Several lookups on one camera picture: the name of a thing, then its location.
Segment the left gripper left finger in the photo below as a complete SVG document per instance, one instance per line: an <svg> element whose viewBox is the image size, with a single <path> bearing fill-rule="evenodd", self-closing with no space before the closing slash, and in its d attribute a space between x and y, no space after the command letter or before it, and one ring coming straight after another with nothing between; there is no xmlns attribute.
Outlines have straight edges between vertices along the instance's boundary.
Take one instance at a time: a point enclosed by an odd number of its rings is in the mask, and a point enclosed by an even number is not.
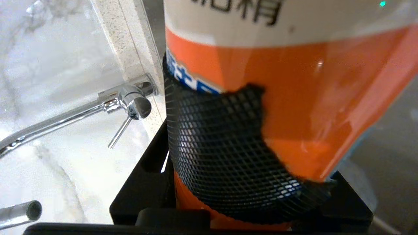
<svg viewBox="0 0 418 235"><path fill-rule="evenodd" d="M164 121L109 207L115 225L132 226L148 208L175 208L173 164Z"/></svg>

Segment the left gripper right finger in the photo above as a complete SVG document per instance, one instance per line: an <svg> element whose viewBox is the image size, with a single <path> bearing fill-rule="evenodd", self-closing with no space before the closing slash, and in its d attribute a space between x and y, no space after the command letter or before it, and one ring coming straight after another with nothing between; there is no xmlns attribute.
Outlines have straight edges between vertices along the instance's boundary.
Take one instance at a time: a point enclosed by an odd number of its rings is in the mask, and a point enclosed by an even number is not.
<svg viewBox="0 0 418 235"><path fill-rule="evenodd" d="M291 226L292 234L367 234L373 213L339 172L330 198Z"/></svg>

